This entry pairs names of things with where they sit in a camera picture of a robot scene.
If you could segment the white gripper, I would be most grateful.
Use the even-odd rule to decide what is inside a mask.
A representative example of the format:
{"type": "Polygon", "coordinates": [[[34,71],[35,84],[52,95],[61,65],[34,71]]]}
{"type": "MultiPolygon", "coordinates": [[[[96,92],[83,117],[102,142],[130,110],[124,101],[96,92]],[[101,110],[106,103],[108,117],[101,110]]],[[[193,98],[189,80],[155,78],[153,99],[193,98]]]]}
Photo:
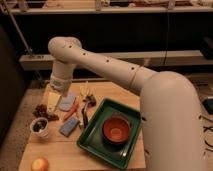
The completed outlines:
{"type": "MultiPolygon", "coordinates": [[[[67,92],[70,86],[70,80],[60,79],[55,76],[50,77],[50,86],[58,92],[67,92]]],[[[53,113],[60,100],[61,95],[50,92],[47,100],[47,112],[53,113]]]]}

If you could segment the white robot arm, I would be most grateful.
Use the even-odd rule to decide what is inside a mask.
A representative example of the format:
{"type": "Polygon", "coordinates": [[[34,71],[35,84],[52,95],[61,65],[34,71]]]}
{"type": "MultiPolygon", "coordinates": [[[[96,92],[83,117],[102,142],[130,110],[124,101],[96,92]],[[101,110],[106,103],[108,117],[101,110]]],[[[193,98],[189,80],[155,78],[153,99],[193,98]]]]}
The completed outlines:
{"type": "Polygon", "coordinates": [[[140,97],[147,171],[208,171],[202,107],[186,77],[87,51],[74,37],[54,37],[48,50],[55,89],[68,89],[74,67],[81,65],[140,97]]]}

